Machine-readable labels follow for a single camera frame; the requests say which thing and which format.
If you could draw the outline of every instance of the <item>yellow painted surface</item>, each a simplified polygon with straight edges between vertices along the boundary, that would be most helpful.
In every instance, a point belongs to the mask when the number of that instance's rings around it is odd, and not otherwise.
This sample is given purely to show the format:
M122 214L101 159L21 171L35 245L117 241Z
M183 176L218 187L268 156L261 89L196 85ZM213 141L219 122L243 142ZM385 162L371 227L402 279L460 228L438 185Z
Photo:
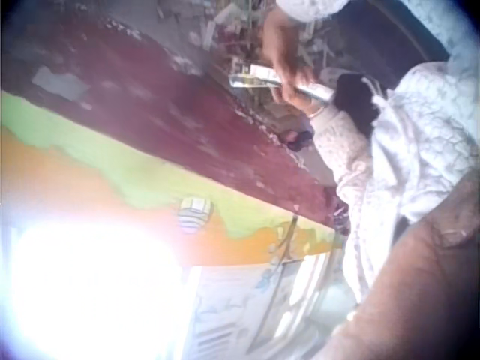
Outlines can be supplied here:
M2 100L5 96L11 95L2 94ZM288 211L140 153L23 99L9 100L16 103L6 112L2 107L1 132L6 221L19 227L44 221L130 224L168 242L182 265L268 263L272 257L281 257L283 249L272 253L269 248L287 233L293 216ZM44 137L33 135L30 128L38 126L39 118L44 120L43 126L50 127ZM57 124L65 126L63 132ZM89 159L87 149L95 144L107 150L104 154L110 152L113 157L121 152L121 156L112 160L113 164L108 157L85 160ZM72 148L82 156L72 154ZM118 177L128 169L138 173L124 186L124 179ZM168 184L162 184L166 174ZM135 201L137 194L157 201L142 206L143 201ZM194 233L185 232L185 217L180 216L182 203L190 198L211 204ZM300 218L292 244L295 257L329 251L333 235L333 230Z

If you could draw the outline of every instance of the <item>person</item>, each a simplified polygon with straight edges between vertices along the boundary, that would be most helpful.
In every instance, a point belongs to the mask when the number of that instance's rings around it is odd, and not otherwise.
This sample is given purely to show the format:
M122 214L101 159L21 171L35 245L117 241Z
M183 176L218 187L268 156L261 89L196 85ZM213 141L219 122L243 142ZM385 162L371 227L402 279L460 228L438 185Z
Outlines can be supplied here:
M263 52L282 80L276 101L303 111L313 142L349 205L351 231L343 273L358 304L367 298L386 261L401 219L419 222L469 170L477 167L478 40L448 0L404 0L450 52L445 62L415 66L384 96L373 84L379 116L369 142L346 112L298 93L315 82L296 64L299 23L330 16L347 0L277 0L265 19Z
M313 360L479 359L479 172L392 248L369 296Z

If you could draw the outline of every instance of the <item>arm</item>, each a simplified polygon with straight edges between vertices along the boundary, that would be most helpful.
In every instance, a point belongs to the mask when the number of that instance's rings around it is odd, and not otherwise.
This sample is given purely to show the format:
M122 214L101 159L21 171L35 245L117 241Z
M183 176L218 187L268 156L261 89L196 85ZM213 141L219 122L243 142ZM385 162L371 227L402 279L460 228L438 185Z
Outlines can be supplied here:
M312 117L313 142L337 182L338 196L349 205L351 221L356 221L365 188L372 176L367 139L359 133L346 112L329 105Z
M314 359L458 359L479 325L479 226L476 169L399 239L353 320Z

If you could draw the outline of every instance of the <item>hand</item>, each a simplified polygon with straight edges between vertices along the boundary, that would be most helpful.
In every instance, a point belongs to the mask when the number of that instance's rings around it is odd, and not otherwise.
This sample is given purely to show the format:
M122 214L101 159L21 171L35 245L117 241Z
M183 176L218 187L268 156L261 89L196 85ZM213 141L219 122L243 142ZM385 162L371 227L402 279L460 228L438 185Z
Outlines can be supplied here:
M268 14L263 28L263 55L272 63L282 81L281 88L271 88L271 93L276 102L286 101L306 113L311 99L298 93L295 86L314 83L315 78L311 68L298 69L298 47L298 26L276 7Z

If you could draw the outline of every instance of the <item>fabric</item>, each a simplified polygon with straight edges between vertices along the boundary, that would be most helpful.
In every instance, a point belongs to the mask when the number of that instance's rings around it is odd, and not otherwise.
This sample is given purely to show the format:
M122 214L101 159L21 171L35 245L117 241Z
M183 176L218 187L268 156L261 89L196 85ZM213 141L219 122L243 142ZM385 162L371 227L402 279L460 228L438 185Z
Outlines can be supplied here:
M444 1L406 0L451 51L451 58L448 63L414 67L387 99L372 88L381 113L374 122L371 153L345 112L330 106L312 120L315 145L334 173L338 196L349 204L352 231L343 271L358 303L389 255L399 219L418 221L477 166L478 65L472 54L478 51L478 42L467 20ZM346 4L277 3L300 21L328 16ZM443 22L449 30L442 30Z
M340 11L350 0L277 0L277 5L293 19L308 23Z

